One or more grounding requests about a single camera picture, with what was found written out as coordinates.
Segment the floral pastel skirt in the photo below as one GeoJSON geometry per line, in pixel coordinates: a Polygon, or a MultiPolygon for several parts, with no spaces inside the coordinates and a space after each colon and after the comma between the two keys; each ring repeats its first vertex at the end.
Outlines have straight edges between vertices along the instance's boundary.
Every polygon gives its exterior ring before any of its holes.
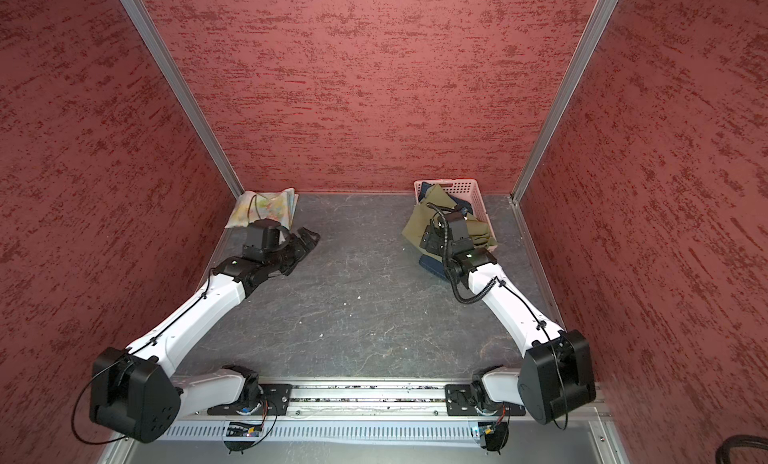
{"type": "Polygon", "coordinates": [[[247,227],[257,220],[270,219],[291,229],[298,200],[294,188],[279,193],[245,191],[237,198],[225,228],[247,227]]]}

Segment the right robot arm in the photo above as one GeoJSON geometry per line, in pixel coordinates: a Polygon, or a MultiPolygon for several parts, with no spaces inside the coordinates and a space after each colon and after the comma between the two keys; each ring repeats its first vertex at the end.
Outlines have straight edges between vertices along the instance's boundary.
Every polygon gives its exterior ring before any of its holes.
{"type": "Polygon", "coordinates": [[[590,346],[580,332],[566,331],[536,308],[511,282],[496,257],[474,245],[465,215],[429,204],[432,212],[421,247],[437,251],[453,297],[463,305],[484,304],[523,358],[517,370],[497,367],[473,379],[478,411],[505,404],[523,407],[538,423],[567,427],[572,411],[597,397],[590,346]]]}

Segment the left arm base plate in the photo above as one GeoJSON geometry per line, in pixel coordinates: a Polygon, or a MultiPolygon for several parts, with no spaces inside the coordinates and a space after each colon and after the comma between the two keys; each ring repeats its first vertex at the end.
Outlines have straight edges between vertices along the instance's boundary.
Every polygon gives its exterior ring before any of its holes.
{"type": "Polygon", "coordinates": [[[290,402],[293,386],[290,384],[259,384],[245,388],[233,403],[207,410],[210,416],[284,416],[290,402]]]}

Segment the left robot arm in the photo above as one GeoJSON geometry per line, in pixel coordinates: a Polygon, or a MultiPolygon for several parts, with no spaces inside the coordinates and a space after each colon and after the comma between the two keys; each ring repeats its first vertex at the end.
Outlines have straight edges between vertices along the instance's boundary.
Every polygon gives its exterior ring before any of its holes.
{"type": "Polygon", "coordinates": [[[179,417],[224,406],[244,416],[272,408],[257,372],[239,365],[195,377],[176,371],[214,325],[261,284],[289,276],[317,247],[318,233],[291,232],[271,219],[246,228],[240,254],[213,267],[202,287],[158,326],[124,349],[106,348],[83,389],[89,419],[141,443],[161,437],[179,417]]]}

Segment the olive green skirt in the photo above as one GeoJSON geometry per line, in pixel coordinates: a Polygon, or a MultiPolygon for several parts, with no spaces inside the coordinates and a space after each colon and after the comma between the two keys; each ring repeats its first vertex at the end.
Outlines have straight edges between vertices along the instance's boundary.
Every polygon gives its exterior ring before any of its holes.
{"type": "Polygon", "coordinates": [[[488,251],[498,247],[476,180],[416,181],[414,195],[416,204],[402,236],[423,255],[442,260],[446,224],[448,242],[471,241],[475,248],[488,251]]]}

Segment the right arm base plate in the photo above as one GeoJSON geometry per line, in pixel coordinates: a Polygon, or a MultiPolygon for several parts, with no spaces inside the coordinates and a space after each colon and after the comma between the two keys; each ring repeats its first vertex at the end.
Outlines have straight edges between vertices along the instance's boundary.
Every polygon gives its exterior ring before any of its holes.
{"type": "Polygon", "coordinates": [[[477,384],[448,384],[444,388],[446,411],[450,417],[482,416],[487,418],[524,417],[523,406],[491,401],[477,384]]]}

